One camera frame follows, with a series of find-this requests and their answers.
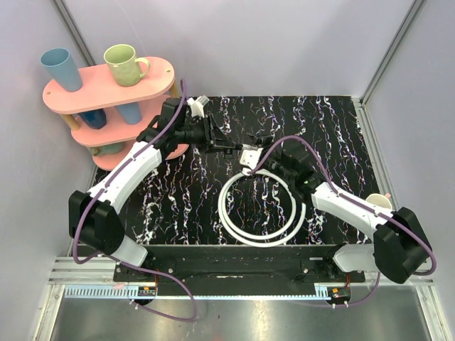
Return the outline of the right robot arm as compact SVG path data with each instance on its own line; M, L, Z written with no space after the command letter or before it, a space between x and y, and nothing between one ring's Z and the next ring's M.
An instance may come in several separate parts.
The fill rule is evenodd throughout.
M277 175L299 202L333 215L370 240L368 244L336 247L322 266L329 281L340 281L352 271L374 271L403 284L412 275L435 272L436 257L413 211L381 207L338 187L326 169L316 172L312 168L309 160L320 159L299 136L278 141L269 135L250 138L259 151L257 161L250 166L253 173L268 170Z

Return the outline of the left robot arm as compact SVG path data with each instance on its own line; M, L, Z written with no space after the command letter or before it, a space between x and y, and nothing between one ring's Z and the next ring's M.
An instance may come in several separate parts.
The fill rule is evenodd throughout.
M207 153L222 152L230 157L241 145L216 126L212 114L203 109L205 96L197 99L167 98L160 115L139 133L129 153L103 181L86 193L76 190L69 198L69 234L97 253L129 264L138 281L148 280L154 271L148 251L126 233L118 216L136 187L156 170L181 144L197 145Z

